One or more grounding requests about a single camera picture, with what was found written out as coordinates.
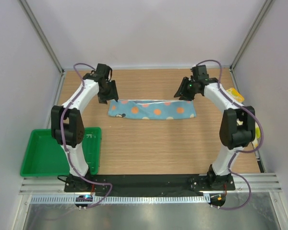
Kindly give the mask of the blue polka dot towel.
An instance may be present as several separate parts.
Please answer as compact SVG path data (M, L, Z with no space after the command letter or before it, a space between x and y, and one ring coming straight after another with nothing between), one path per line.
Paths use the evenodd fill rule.
M139 120L181 120L197 116L190 101L111 100L108 116Z

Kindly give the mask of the yellow green patterned towel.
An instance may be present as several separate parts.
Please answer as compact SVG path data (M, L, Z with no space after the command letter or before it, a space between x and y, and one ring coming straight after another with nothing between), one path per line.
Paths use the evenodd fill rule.
M244 102L244 97L235 88L229 88L226 90L226 92L238 103L241 104ZM261 140L261 131L257 122L255 122L255 139L252 141L254 149L258 147L260 140Z

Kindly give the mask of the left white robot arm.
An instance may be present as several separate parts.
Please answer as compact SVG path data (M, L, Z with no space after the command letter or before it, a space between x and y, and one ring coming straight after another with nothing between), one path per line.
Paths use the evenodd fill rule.
M61 145L69 164L69 175L64 180L65 191L88 191L99 185L110 191L112 184L94 182L88 163L85 161L82 141L85 129L82 113L95 97L101 104L119 99L112 68L99 63L89 73L80 76L80 86L62 105L51 109L51 136Z

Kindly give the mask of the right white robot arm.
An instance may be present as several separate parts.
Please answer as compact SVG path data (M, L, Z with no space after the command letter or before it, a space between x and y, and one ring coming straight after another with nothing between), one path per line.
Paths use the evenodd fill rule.
M212 190L223 190L231 181L231 165L236 156L255 139L255 110L237 102L217 78L209 77L205 65L194 66L191 72L190 77L183 78L174 96L192 101L196 94L201 94L223 113L219 130L222 147L210 165L206 179Z

